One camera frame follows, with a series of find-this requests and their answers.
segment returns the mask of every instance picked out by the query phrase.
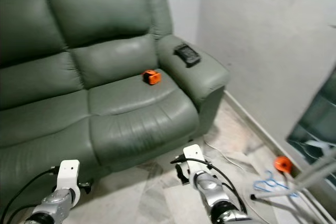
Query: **green leather sofa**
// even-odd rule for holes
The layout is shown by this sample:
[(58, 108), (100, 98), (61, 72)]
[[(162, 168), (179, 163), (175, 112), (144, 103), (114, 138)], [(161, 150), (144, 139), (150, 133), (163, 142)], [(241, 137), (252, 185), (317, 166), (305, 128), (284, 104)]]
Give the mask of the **green leather sofa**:
[[(2, 207), (63, 159), (97, 179), (205, 134), (228, 81), (201, 51), (192, 68), (174, 55), (167, 0), (0, 0), (0, 38)], [(162, 82), (144, 83), (146, 69)], [(38, 202), (55, 181), (17, 201)]]

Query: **cable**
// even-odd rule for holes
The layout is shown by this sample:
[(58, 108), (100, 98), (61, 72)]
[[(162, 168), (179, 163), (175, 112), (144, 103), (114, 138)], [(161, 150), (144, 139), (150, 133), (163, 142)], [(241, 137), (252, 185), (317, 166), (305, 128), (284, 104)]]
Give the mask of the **cable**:
[(7, 224), (11, 224), (11, 221), (14, 219), (15, 215), (17, 215), (18, 212), (20, 212), (21, 210), (25, 209), (25, 208), (30, 208), (30, 207), (36, 207), (38, 204), (31, 204), (31, 205), (25, 205), (25, 206), (22, 206), (18, 209), (16, 209), (12, 215), (10, 216), (10, 218), (8, 219), (8, 222)]
[(308, 152), (308, 150), (307, 150), (307, 148), (306, 148), (306, 146), (305, 146), (305, 145), (308, 145), (308, 144), (303, 144), (303, 143), (298, 143), (298, 144), (302, 147), (303, 151), (304, 151), (309, 157), (311, 157), (311, 158), (313, 158), (313, 159), (315, 159), (315, 160), (318, 160), (318, 159), (319, 159), (318, 157), (315, 157), (315, 156), (311, 155), (311, 154)]
[(225, 187), (227, 187), (227, 189), (229, 189), (236, 197), (237, 197), (237, 199), (238, 199), (238, 202), (239, 202), (239, 204), (240, 204), (240, 206), (244, 206), (244, 213), (246, 213), (247, 214), (247, 209), (246, 209), (246, 206), (245, 206), (245, 204), (244, 204), (244, 202), (243, 202), (243, 200), (242, 200), (242, 198), (239, 196), (239, 194), (238, 193), (236, 193), (236, 192), (234, 192), (233, 191), (233, 189), (228, 185), (228, 184), (226, 184), (226, 183), (222, 183), (222, 185), (223, 186), (225, 186)]
[[(227, 156), (225, 156), (219, 149), (217, 149), (216, 147), (213, 147), (212, 145), (210, 145), (209, 143), (207, 143), (206, 141), (205, 141), (205, 138), (203, 138), (203, 140), (204, 140), (204, 143), (206, 144), (206, 145), (208, 145), (210, 148), (212, 148), (212, 149), (215, 149), (215, 150), (217, 150), (222, 156), (223, 156), (223, 158), (224, 159), (226, 159), (229, 163), (231, 163), (231, 164), (233, 164), (233, 165), (235, 165), (235, 166), (237, 166), (239, 169), (241, 169), (242, 171), (243, 171), (243, 175), (244, 175), (244, 177), (246, 178), (246, 171), (245, 171), (245, 169), (244, 168), (242, 168), (240, 165), (238, 165), (238, 164), (236, 164), (235, 162), (233, 162), (231, 159), (229, 159)], [(267, 223), (267, 224), (271, 224), (270, 222), (268, 222), (267, 220), (265, 220), (249, 203), (248, 203), (248, 200), (246, 200), (245, 199), (245, 196), (244, 196), (244, 191), (245, 191), (245, 187), (246, 187), (246, 183), (243, 183), (243, 193), (242, 193), (242, 196), (243, 196), (243, 199), (245, 200), (245, 203), (250, 207), (250, 209), (261, 219), (261, 220), (263, 220), (265, 223)]]
[[(175, 160), (171, 161), (170, 163), (175, 164), (175, 163), (180, 163), (180, 162), (185, 162), (185, 161), (195, 161), (195, 162), (199, 162), (199, 163), (202, 163), (204, 165), (210, 166), (212, 169), (216, 170), (219, 174), (221, 174), (229, 182), (232, 190), (235, 192), (235, 194), (238, 195), (237, 189), (235, 188), (235, 186), (233, 185), (231, 180), (220, 169), (218, 169), (216, 166), (214, 166), (212, 164), (209, 164), (209, 163), (207, 163), (203, 160), (199, 160), (199, 159), (196, 159), (196, 158), (185, 158), (185, 157), (175, 159)], [(240, 208), (242, 209), (242, 211), (247, 214), (247, 209), (246, 209), (246, 206), (245, 206), (244, 202), (241, 200), (241, 201), (239, 201), (239, 204), (240, 204)]]
[(18, 191), (14, 197), (8, 202), (7, 206), (5, 207), (5, 210), (2, 214), (2, 217), (1, 217), (1, 220), (0, 220), (0, 224), (4, 224), (4, 221), (5, 221), (5, 216), (7, 214), (7, 211), (10, 207), (10, 205), (13, 203), (13, 201), (23, 192), (24, 189), (26, 189), (32, 182), (34, 182), (36, 179), (38, 179), (39, 177), (42, 177), (43, 175), (45, 174), (48, 174), (48, 173), (53, 173), (53, 174), (57, 174), (59, 171), (59, 166), (56, 166), (56, 167), (53, 167), (49, 170), (46, 170), (42, 173), (40, 173), (39, 175), (35, 176), (31, 181), (29, 181), (20, 191)]

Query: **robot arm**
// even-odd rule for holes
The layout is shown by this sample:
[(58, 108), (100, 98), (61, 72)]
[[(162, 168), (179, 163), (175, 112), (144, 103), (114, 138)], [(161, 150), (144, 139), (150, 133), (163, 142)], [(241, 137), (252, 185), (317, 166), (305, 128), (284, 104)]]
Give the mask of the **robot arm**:
[[(62, 161), (55, 191), (34, 208), (32, 215), (25, 221), (25, 224), (61, 224), (69, 216), (70, 209), (77, 204), (80, 198), (80, 190), (77, 184), (78, 172), (78, 160)], [(87, 193), (89, 187), (91, 187), (89, 183), (79, 185)]]
[(182, 181), (182, 184), (189, 182), (200, 193), (203, 205), (212, 223), (259, 223), (251, 220), (245, 213), (238, 210), (225, 193), (222, 183), (215, 175), (211, 174), (207, 165), (188, 160), (186, 163), (183, 162), (183, 160), (188, 158), (205, 161), (202, 151), (197, 144), (184, 148), (183, 155), (181, 156), (171, 162), (178, 163), (178, 160), (181, 160), (175, 167), (177, 176)]

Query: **orange toy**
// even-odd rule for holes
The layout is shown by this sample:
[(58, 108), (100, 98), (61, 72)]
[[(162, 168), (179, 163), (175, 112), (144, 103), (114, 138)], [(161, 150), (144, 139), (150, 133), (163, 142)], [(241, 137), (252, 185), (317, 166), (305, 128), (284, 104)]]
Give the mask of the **orange toy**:
[(154, 70), (146, 70), (144, 73), (142, 73), (142, 77), (143, 81), (149, 85), (154, 85), (161, 81), (161, 74)]
[(290, 173), (292, 169), (292, 165), (293, 164), (289, 160), (289, 158), (285, 156), (277, 157), (274, 160), (274, 167), (280, 172)]

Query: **sofa cushion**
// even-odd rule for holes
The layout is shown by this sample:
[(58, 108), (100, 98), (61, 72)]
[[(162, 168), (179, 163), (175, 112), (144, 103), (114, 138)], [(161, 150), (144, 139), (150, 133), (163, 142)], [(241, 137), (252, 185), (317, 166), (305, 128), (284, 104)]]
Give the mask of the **sofa cushion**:
[(68, 52), (3, 68), (0, 86), (2, 110), (82, 88), (76, 65)]
[(50, 4), (70, 47), (143, 35), (151, 24), (148, 0), (50, 0)]
[(163, 70), (161, 82), (148, 85), (142, 76), (134, 76), (89, 90), (90, 112), (93, 115), (118, 115), (165, 99), (178, 89)]
[(158, 66), (151, 34), (73, 49), (86, 88), (135, 76)]
[(87, 116), (86, 90), (1, 111), (0, 147), (53, 134)]
[[(94, 173), (86, 175), (99, 168), (89, 136), (89, 119), (86, 118), (54, 134), (0, 148), (1, 201), (8, 202), (29, 180), (62, 160), (78, 159), (80, 176), (94, 176)], [(50, 194), (55, 183), (55, 176), (44, 176), (25, 190), (22, 195), (25, 201), (18, 198), (16, 202), (19, 206), (39, 202)]]
[(13, 65), (65, 48), (47, 0), (0, 0), (1, 65)]
[(190, 139), (197, 127), (195, 106), (180, 89), (139, 109), (90, 118), (92, 144), (102, 165), (138, 158), (183, 137)]

